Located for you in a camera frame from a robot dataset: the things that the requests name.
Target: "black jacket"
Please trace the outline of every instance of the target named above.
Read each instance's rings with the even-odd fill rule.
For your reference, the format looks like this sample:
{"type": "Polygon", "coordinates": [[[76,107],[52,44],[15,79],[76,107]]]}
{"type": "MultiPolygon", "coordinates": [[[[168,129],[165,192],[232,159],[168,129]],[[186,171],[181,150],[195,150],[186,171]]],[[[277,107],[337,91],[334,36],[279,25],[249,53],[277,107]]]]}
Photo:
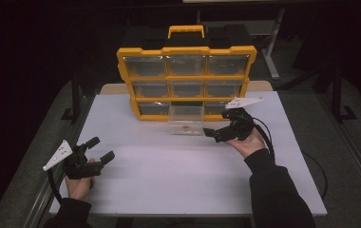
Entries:
{"type": "MultiPolygon", "coordinates": [[[[252,170],[250,178],[252,209],[257,228],[313,228],[314,218],[308,205],[296,191],[287,168],[276,166],[267,149],[261,149],[245,159],[252,170]]],[[[49,227],[83,228],[91,204],[76,199],[63,199],[49,227]]]]}

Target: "dark floor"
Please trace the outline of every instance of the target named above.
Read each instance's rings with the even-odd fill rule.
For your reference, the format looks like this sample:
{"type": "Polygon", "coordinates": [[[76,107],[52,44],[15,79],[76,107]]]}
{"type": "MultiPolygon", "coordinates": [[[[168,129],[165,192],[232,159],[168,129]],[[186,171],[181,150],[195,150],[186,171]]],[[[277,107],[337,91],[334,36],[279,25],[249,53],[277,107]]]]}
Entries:
{"type": "MultiPolygon", "coordinates": [[[[167,12],[168,15],[165,14],[165,17],[172,17],[175,24],[184,23],[189,22],[190,13],[190,11],[167,12]]],[[[40,157],[47,157],[50,148],[53,148],[60,141],[59,138],[64,137],[71,129],[69,123],[58,123],[58,119],[62,110],[70,106],[67,83],[74,73],[79,76],[82,89],[87,95],[92,95],[95,89],[101,88],[103,84],[120,81],[116,66],[116,50],[120,46],[126,25],[157,24],[157,21],[164,23],[162,20],[151,18],[148,19],[149,21],[144,21],[140,14],[136,16],[131,14],[129,17],[128,12],[124,10],[62,10],[59,1],[0,1],[0,199],[5,195],[3,205],[21,203],[11,201],[16,198],[15,194],[20,192],[20,187],[9,187],[16,172],[14,181],[26,183],[28,178],[28,180],[36,180],[33,182],[32,190],[42,188],[43,182],[39,180],[42,174],[32,170],[36,168],[35,166],[25,166],[26,168],[18,171],[17,168],[20,162],[33,162],[40,157]],[[60,102],[55,104],[58,105],[54,107],[56,109],[51,109],[55,99],[60,102]],[[55,133],[55,138],[51,138],[50,132],[55,133]],[[43,151],[44,154],[27,155],[28,151],[43,151]]],[[[287,22],[293,19],[295,19],[294,15],[287,14],[287,22]]],[[[296,36],[302,38],[302,34],[306,33],[308,28],[302,28],[301,24],[287,23],[287,25],[291,25],[295,32],[290,28],[282,28],[280,40],[274,51],[275,64],[281,75],[280,80],[270,80],[260,56],[252,68],[252,80],[269,80],[274,87],[278,87],[306,72],[293,68],[302,40],[291,38],[296,36]]],[[[256,39],[255,45],[261,48],[267,41],[256,39]]],[[[356,44],[354,49],[361,49],[361,44],[356,44]]],[[[361,66],[361,57],[358,56],[358,59],[360,61],[351,63],[361,66]]],[[[357,78],[361,78],[361,69],[358,68],[361,67],[354,68],[352,72],[360,75],[357,78]]],[[[313,93],[312,85],[317,78],[317,75],[313,76],[293,90],[280,92],[293,129],[299,132],[296,133],[298,142],[302,149],[308,152],[317,147],[314,142],[322,140],[316,136],[324,131],[321,127],[325,122],[323,118],[329,118],[327,113],[330,111],[328,110],[331,100],[330,89],[321,95],[313,93]],[[312,111],[314,108],[319,112],[318,115],[312,111]],[[302,115],[308,115],[308,118],[303,118],[302,115]],[[314,127],[313,133],[307,135],[304,132],[306,124],[313,124],[307,126],[314,127]]],[[[357,147],[361,148],[361,84],[358,84],[358,80],[353,80],[352,76],[347,78],[349,82],[344,82],[343,90],[349,89],[349,92],[343,91],[342,105],[352,107],[358,120],[345,121],[343,128],[349,132],[357,147]]],[[[356,169],[356,164],[348,156],[350,149],[346,149],[346,143],[341,140],[339,130],[335,130],[340,128],[340,124],[335,126],[333,121],[327,120],[326,126],[325,128],[329,130],[333,129],[329,140],[338,142],[332,151],[328,151],[327,156],[317,154],[317,158],[326,166],[325,169],[331,168],[328,174],[335,182],[331,183],[331,191],[325,201],[330,215],[319,218],[318,225],[350,227],[348,224],[355,224],[352,227],[361,227],[356,224],[356,218],[361,218],[361,199],[357,197],[361,196],[361,175],[356,170],[352,173],[352,170],[356,169]],[[347,218],[347,214],[339,209],[343,206],[349,211],[347,214],[355,216],[347,218]]],[[[313,176],[322,182],[319,174],[313,176]]],[[[23,197],[34,199],[34,193],[29,190],[22,191],[16,200],[25,199],[23,197]]],[[[0,209],[4,212],[0,213],[0,216],[3,215],[0,220],[22,226],[26,219],[23,213],[29,213],[24,208],[21,213],[12,211],[10,215],[0,209]]]]}

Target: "person's right hand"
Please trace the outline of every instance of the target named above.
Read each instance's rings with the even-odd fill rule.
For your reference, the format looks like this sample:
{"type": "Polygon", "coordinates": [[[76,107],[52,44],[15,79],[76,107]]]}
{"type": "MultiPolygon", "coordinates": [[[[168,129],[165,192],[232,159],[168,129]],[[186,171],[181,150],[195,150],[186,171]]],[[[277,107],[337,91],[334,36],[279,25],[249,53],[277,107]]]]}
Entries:
{"type": "Polygon", "coordinates": [[[95,183],[94,177],[71,180],[68,176],[65,176],[65,180],[67,185],[68,197],[82,201],[86,201],[89,189],[95,183]]]}
{"type": "Polygon", "coordinates": [[[259,149],[266,148],[263,137],[260,135],[260,133],[255,127],[253,128],[252,133],[249,135],[249,137],[246,138],[246,140],[230,140],[225,143],[233,146],[244,159],[258,151],[259,149]]]}

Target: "white tabletop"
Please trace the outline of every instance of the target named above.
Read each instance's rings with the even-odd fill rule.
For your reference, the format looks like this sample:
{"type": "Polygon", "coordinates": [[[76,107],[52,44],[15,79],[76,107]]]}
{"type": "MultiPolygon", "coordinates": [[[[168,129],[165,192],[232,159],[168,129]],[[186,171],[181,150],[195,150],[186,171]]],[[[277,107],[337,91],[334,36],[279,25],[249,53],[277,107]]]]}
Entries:
{"type": "MultiPolygon", "coordinates": [[[[264,98],[247,106],[247,111],[270,128],[275,161],[289,169],[313,215],[326,215],[277,93],[249,92],[247,97],[264,98]]],[[[229,122],[204,124],[218,129],[229,122]]],[[[171,135],[168,123],[138,121],[127,94],[96,96],[78,144],[93,137],[101,142],[86,152],[88,158],[98,160],[110,150],[116,158],[105,166],[90,191],[91,213],[135,217],[252,215],[252,173],[234,148],[205,136],[171,135]]],[[[64,182],[60,192],[67,196],[64,182]]],[[[59,206],[55,199],[50,213],[56,213],[59,206]]]]}

